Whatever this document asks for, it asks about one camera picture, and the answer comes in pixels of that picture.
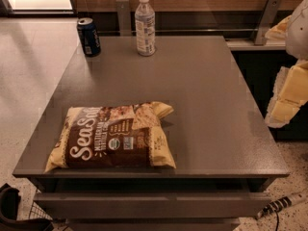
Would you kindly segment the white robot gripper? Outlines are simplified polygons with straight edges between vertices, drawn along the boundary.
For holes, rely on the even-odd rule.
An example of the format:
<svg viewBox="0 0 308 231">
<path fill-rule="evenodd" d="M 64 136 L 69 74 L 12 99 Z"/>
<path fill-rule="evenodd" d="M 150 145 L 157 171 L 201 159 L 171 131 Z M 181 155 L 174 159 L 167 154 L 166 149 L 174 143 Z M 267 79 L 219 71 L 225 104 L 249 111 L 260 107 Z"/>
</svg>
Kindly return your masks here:
<svg viewBox="0 0 308 231">
<path fill-rule="evenodd" d="M 289 55 L 298 60 L 308 60 L 308 0 L 303 0 L 291 16 L 271 27 L 265 38 L 286 39 L 286 51 Z M 281 128 L 289 124 L 308 102 L 308 62 L 297 61 L 291 68 L 282 66 L 272 92 L 265 123 L 271 128 Z"/>
</svg>

